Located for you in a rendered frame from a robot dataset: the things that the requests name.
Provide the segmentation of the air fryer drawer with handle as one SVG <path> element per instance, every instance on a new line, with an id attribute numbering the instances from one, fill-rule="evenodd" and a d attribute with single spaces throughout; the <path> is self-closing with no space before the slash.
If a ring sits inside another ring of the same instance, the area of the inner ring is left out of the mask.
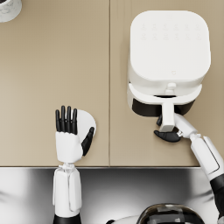
<path id="1" fill-rule="evenodd" d="M 128 103 L 131 105 L 133 99 L 138 100 L 141 103 L 147 105 L 161 105 L 162 106 L 162 124 L 160 126 L 160 132 L 169 132 L 172 131 L 175 125 L 174 120 L 174 106 L 175 105 L 184 105 L 189 102 L 193 102 L 202 89 L 202 85 L 199 86 L 190 94 L 176 96 L 172 98 L 160 98 L 153 95 L 147 95 L 136 90 L 133 85 L 130 83 L 128 85 Z"/>

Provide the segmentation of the pale white air fryer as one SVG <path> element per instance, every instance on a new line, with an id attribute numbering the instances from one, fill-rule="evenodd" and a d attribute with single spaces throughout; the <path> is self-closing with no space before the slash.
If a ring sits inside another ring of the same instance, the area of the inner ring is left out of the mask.
<path id="1" fill-rule="evenodd" d="M 205 20 L 187 10 L 147 10 L 130 26 L 129 82 L 147 95 L 188 95 L 211 65 Z"/>

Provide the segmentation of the white round plate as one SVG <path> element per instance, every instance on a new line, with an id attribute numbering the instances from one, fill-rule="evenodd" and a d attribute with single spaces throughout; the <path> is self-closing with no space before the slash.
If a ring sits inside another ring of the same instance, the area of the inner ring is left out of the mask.
<path id="1" fill-rule="evenodd" d="M 77 128 L 78 136 L 82 142 L 89 130 L 94 127 L 96 128 L 95 119 L 87 112 L 81 109 L 77 110 Z"/>

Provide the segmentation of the white marbled round pot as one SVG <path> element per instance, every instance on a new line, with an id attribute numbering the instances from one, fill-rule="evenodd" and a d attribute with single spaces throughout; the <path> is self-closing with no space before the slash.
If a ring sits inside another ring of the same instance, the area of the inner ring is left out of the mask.
<path id="1" fill-rule="evenodd" d="M 0 0 L 0 23 L 9 22 L 22 10 L 21 0 Z"/>

